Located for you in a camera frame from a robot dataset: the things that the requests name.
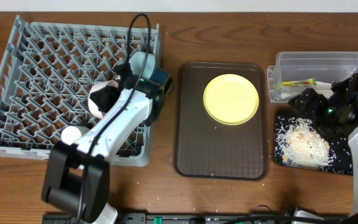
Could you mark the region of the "light blue small bowl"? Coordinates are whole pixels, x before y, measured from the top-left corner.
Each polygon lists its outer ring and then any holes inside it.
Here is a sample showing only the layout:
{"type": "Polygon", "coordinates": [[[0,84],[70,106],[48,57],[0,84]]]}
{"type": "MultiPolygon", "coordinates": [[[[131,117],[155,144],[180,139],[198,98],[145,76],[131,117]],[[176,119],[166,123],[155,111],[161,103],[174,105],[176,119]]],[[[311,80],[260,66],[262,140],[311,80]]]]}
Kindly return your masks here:
{"type": "Polygon", "coordinates": [[[142,71],[144,59],[147,58],[142,77],[150,78],[155,70],[155,56],[153,54],[146,54],[145,52],[136,52],[129,59],[129,65],[134,75],[139,75],[142,71]]]}

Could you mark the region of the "green snack wrapper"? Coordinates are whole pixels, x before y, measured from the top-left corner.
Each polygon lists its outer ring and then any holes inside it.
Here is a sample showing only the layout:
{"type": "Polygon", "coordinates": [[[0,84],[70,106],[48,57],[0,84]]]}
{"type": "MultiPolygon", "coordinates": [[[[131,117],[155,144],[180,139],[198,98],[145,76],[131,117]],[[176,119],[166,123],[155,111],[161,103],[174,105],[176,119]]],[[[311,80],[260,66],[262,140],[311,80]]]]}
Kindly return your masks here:
{"type": "Polygon", "coordinates": [[[282,84],[287,87],[300,87],[300,86],[305,86],[305,85],[316,85],[316,79],[309,78],[309,79],[304,79],[304,80],[285,81],[282,84]]]}

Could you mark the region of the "yellow round plate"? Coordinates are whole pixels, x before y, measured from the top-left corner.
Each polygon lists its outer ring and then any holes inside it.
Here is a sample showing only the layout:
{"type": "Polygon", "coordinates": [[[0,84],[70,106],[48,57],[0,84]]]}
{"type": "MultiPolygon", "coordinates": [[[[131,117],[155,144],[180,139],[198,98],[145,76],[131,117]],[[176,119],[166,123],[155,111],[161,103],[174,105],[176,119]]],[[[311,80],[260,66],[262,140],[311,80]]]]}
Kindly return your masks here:
{"type": "Polygon", "coordinates": [[[259,103],[255,85],[236,74],[213,78],[203,92],[204,108],[210,117],[230,126],[248,122],[256,114],[259,103]]]}

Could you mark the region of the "pink small bowl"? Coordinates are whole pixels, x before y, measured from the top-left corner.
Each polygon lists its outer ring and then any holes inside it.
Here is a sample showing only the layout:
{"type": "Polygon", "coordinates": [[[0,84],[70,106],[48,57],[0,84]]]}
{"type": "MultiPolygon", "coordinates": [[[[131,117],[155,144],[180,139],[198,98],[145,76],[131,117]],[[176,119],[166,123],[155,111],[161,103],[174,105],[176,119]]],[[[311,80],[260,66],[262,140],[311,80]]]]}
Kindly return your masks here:
{"type": "Polygon", "coordinates": [[[119,84],[115,80],[94,84],[88,96],[88,109],[90,113],[102,119],[114,106],[120,93],[119,84]]]}

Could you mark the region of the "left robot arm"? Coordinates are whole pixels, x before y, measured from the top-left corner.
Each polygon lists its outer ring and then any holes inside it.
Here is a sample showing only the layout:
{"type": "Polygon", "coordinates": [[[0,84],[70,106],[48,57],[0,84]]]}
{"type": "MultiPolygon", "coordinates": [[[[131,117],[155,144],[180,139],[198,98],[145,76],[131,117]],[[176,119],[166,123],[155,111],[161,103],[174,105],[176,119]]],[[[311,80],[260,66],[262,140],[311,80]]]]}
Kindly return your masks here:
{"type": "Polygon", "coordinates": [[[98,108],[108,112],[72,144],[52,148],[42,200],[73,215],[75,223],[115,223],[118,212],[108,204],[110,163],[140,123],[150,126],[158,118],[172,90],[172,76],[155,70],[150,78],[127,78],[112,100],[111,86],[93,93],[98,108]]]}

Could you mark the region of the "white cup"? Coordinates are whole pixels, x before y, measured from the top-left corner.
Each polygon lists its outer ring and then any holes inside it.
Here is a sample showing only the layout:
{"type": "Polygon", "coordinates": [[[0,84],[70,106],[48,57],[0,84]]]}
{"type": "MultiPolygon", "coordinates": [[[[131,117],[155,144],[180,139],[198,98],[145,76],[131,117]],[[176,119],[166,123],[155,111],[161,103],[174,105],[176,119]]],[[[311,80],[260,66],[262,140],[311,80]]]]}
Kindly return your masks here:
{"type": "Polygon", "coordinates": [[[84,136],[90,129],[86,126],[67,126],[61,134],[61,140],[67,145],[73,144],[77,139],[84,136]]]}

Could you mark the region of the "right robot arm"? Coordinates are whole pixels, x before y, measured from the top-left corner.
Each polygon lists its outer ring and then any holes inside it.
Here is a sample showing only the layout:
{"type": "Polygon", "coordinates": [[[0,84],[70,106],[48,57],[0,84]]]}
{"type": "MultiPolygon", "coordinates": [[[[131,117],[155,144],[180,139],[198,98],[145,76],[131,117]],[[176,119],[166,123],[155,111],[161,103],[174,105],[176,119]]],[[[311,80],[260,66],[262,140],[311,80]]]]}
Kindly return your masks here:
{"type": "Polygon", "coordinates": [[[299,115],[312,120],[326,138],[343,134],[347,137],[353,166],[353,206],[344,223],[358,223],[358,73],[331,85],[333,94],[326,98],[312,88],[294,96],[288,104],[299,115]]]}

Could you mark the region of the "white paper napkin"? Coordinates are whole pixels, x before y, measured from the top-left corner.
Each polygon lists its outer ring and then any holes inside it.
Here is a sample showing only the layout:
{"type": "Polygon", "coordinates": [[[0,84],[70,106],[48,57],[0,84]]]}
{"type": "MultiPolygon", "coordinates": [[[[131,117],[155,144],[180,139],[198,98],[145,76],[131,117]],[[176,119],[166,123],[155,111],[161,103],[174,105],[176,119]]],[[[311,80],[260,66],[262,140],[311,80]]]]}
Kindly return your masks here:
{"type": "Polygon", "coordinates": [[[282,100],[290,100],[302,93],[304,94],[319,94],[323,95],[326,98],[329,98],[333,95],[333,91],[331,89],[331,83],[326,82],[316,82],[316,84],[302,84],[295,86],[285,86],[279,92],[279,98],[282,100]]]}

